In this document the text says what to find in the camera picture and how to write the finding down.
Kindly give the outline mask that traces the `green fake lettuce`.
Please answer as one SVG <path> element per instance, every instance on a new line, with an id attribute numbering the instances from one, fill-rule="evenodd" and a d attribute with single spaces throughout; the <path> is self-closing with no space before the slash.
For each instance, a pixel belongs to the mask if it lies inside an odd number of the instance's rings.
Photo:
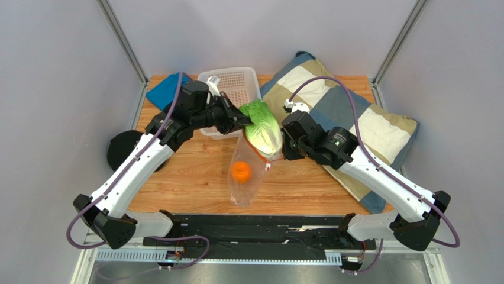
<path id="1" fill-rule="evenodd" d="M 244 132 L 250 144 L 267 160 L 279 159 L 282 153 L 283 136 L 279 124 L 268 105 L 256 99 L 238 108 L 251 119 Z"/>

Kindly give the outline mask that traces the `clear zip top bag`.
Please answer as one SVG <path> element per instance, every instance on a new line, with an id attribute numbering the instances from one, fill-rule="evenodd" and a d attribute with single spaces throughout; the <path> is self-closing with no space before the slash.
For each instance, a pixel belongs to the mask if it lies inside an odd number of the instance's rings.
<path id="1" fill-rule="evenodd" d="M 256 149 L 242 133 L 228 168 L 230 201 L 236 206 L 250 206 L 272 163 L 273 158 Z"/>

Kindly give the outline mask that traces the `orange fake orange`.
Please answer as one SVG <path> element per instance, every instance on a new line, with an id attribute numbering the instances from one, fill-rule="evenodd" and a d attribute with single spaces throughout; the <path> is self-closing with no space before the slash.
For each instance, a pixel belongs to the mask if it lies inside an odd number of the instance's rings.
<path id="1" fill-rule="evenodd" d="M 251 167 L 247 162 L 236 161 L 231 165 L 231 177 L 237 183 L 247 183 L 251 179 Z"/>

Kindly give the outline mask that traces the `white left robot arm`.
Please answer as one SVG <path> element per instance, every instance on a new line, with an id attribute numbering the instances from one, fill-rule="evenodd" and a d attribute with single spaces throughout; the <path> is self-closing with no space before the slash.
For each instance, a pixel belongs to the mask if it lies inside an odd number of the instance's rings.
<path id="1" fill-rule="evenodd" d="M 139 142 L 114 174 L 92 195 L 78 195 L 73 206 L 77 216 L 111 249 L 132 238 L 166 237 L 173 219 L 166 211 L 135 213 L 128 210 L 147 179 L 195 130 L 216 127 L 222 134 L 242 130 L 251 119 L 234 106 L 225 92 L 210 83 L 190 80 L 177 87 L 173 101 L 157 114 Z"/>

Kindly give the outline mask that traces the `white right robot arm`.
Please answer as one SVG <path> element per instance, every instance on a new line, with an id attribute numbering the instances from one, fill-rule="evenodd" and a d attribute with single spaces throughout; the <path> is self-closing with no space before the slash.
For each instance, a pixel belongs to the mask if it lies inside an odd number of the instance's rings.
<path id="1" fill-rule="evenodd" d="M 325 131 L 303 103 L 286 101 L 287 117 L 282 121 L 283 155 L 287 160 L 306 157 L 339 170 L 378 194 L 394 208 L 388 213 L 348 214 L 339 229 L 358 241 L 396 240 L 415 251 L 433 242 L 443 213 L 451 201 L 444 191 L 431 192 L 393 170 L 357 137 L 342 127 Z"/>

